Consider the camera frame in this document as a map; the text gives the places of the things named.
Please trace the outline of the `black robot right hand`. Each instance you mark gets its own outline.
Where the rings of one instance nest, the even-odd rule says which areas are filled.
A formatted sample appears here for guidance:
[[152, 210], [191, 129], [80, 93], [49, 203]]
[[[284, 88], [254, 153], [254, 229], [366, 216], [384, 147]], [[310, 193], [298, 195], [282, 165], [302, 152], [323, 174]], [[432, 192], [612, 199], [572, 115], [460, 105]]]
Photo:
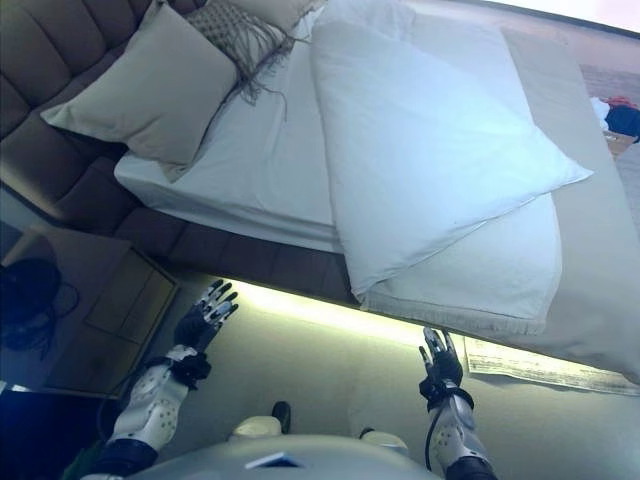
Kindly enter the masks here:
[[436, 331], [431, 327], [424, 327], [423, 335], [426, 347], [420, 346], [419, 352], [426, 378], [419, 384], [419, 391], [429, 400], [449, 387], [459, 387], [463, 368], [454, 342], [446, 329]]

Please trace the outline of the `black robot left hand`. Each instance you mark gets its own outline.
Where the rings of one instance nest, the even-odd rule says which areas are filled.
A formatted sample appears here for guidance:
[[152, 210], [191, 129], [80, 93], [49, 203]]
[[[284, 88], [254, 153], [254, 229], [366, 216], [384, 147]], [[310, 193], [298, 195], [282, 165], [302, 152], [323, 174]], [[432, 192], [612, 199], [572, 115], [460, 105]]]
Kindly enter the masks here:
[[174, 329], [174, 344], [204, 352], [239, 308], [233, 284], [215, 280], [189, 308]]

